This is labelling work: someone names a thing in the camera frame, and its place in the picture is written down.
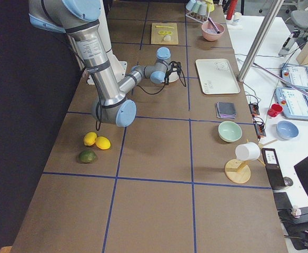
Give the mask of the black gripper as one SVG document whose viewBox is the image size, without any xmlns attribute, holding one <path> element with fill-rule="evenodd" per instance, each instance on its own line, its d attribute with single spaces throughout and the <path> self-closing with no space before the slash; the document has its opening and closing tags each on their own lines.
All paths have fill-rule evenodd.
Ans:
<svg viewBox="0 0 308 253">
<path fill-rule="evenodd" d="M 181 75 L 181 63 L 176 61 L 170 62 L 170 68 L 166 72 L 166 76 L 169 76 L 172 72 L 177 72 L 180 78 Z"/>
</svg>

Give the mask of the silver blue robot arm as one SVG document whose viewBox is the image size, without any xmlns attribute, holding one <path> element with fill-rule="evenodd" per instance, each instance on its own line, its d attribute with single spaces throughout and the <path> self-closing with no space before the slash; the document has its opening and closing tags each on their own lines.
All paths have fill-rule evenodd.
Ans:
<svg viewBox="0 0 308 253">
<path fill-rule="evenodd" d="M 171 61 L 168 48 L 160 47 L 154 65 L 135 66 L 127 74 L 126 62 L 113 54 L 102 1 L 29 1 L 33 26 L 65 33 L 97 88 L 92 115 L 98 122 L 129 126 L 136 104 L 126 97 L 143 79 L 167 85 L 170 75 L 181 73 L 181 64 Z"/>
</svg>

